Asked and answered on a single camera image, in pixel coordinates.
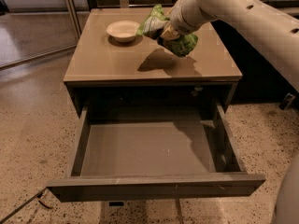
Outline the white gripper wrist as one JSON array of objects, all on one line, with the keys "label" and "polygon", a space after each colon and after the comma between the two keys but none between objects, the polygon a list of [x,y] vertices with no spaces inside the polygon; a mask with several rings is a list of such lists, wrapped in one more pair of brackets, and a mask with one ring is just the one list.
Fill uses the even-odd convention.
[{"label": "white gripper wrist", "polygon": [[170,24],[164,27],[160,38],[176,40],[200,29],[205,23],[216,20],[201,9],[196,0],[177,0],[170,13]]}]

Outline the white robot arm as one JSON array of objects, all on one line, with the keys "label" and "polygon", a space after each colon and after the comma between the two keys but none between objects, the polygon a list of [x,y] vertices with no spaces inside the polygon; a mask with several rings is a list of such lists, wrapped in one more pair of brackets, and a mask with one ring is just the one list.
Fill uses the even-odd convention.
[{"label": "white robot arm", "polygon": [[[298,85],[297,19],[259,0],[178,0],[170,11],[180,33],[212,20],[234,27],[293,86]],[[266,182],[248,198],[185,201],[188,223],[299,224],[298,113],[276,105],[235,105],[228,112],[239,152]]]}]

